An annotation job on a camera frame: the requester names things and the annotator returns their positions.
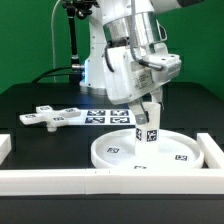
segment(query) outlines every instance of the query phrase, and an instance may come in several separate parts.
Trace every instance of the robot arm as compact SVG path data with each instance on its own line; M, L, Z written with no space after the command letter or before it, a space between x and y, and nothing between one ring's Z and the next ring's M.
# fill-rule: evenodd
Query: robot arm
M107 39L104 74L113 104L128 103L136 122L145 124L141 97L161 93L160 87L179 74L178 55L169 54L166 32L156 14L200 0L98 0Z
M164 13L173 9L191 6L204 0L151 0L156 14Z

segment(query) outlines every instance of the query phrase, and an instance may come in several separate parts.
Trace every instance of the cable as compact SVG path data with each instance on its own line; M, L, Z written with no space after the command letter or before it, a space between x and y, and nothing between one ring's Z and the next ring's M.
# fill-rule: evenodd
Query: cable
M144 61L142 59L137 58L134 50L134 38L135 38L135 15L136 15L136 9L135 9L135 0L131 0L131 31L130 31L130 51L132 58L138 62L140 65L152 68L156 71L161 71L163 69L163 66L152 64L150 62Z
M105 53L104 53L104 56L105 56L105 61L106 61L106 64L107 64L107 67L108 69L111 71L111 72L114 72L114 69L110 63L110 58L109 58L109 55L108 55L108 48L110 48L112 45L111 41L109 41L105 47Z
M52 40L52 54L53 54L53 68L56 68L56 51L55 51L55 30L54 30L54 21L57 7L61 0L58 0L53 8L51 15L51 40Z
M74 73L74 72L71 72L71 73L68 73L68 74L53 74L53 75L50 75L50 74L48 74L48 75L46 75L46 76L43 76L43 77L40 77L38 80L37 80L37 82L38 81L40 81L41 79L43 79L43 78L48 78L48 77L58 77L58 76L71 76L71 75L79 75L80 74L80 72L77 72L77 73Z
M59 67L59 68L54 68L51 69L49 71L44 72L43 74L39 75L37 78L35 78L31 83L38 83L38 81L44 77L47 77L49 74L57 72L57 71L62 71L62 70L66 70L66 69L72 69L71 66L65 66L65 67Z

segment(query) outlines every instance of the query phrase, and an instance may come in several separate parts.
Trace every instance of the green screen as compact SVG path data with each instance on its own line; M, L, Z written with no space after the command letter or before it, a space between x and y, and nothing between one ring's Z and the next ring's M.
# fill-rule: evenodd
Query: green screen
M0 2L0 92L13 84L31 82L53 68L51 14L55 3L56 0ZM179 77L173 81L200 83L222 99L223 8L223 0L205 0L158 16L167 31L169 51L179 54L183 62ZM78 52L84 62L89 54L88 20L76 20L76 25ZM57 67L70 65L68 19L61 5L55 16L55 46Z

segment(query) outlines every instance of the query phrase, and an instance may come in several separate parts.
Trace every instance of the white plastic piece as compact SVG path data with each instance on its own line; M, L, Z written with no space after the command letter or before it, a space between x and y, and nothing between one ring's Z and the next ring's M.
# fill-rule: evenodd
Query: white plastic piece
M55 111L50 106L41 106L36 108L36 114L20 115L20 120L25 124L36 124L40 122L47 122L47 129L49 132L54 132L57 127L68 125L68 118L78 117L81 111L77 108L68 108L64 110Z
M0 195L85 194L85 170L0 171Z
M10 135L0 135L0 164L11 151Z
M143 107L148 112L149 122L144 125L136 124L135 155L141 158L158 153L160 104L144 102Z
M108 110L108 109L91 109L91 110L78 110L79 116L69 117L64 113L73 110L65 109L61 111L63 116L55 117L49 116L46 117L46 114L27 114L21 115L20 120L25 124L35 124L42 121L47 122L48 131L56 131L57 127L62 125L135 125L135 117L131 110L120 109L120 110Z
M0 196L224 194L223 169L0 171Z
M85 185L86 194L117 194L121 191L120 173L107 169L86 170Z
M209 168L224 169L224 153L207 133L197 135L197 142L204 152L205 162Z
M91 146L91 159L96 168L179 170L200 168L204 154L197 142L185 135L159 130L157 151L145 157L135 153L136 130L124 129L105 134Z

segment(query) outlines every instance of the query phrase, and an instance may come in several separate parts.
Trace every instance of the black cable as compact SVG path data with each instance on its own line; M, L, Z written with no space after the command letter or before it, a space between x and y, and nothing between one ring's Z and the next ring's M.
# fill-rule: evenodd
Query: black cable
M59 68L54 68L51 69L49 71L44 72L43 74L39 75L37 78L35 78L31 83L38 83L38 81L40 79L42 79L43 77L47 77L49 74L57 72L57 71L62 71L62 70L66 70L66 69L72 69L71 66L64 66L64 67L59 67Z
M43 78L48 78L48 77L55 77L55 76L72 76L72 75L80 75L80 72L72 72L69 74L48 74L46 76L41 77L38 81L40 81Z
M110 63L110 58L109 58L109 55L108 55L108 49L111 47L111 45L112 45L112 42L109 41L109 42L107 43L105 49L104 49L104 50L105 50L104 55L105 55L105 61L106 61L106 64L107 64L108 69L109 69L111 72L114 72L114 69L113 69L113 67L112 67L112 65L111 65L111 63Z

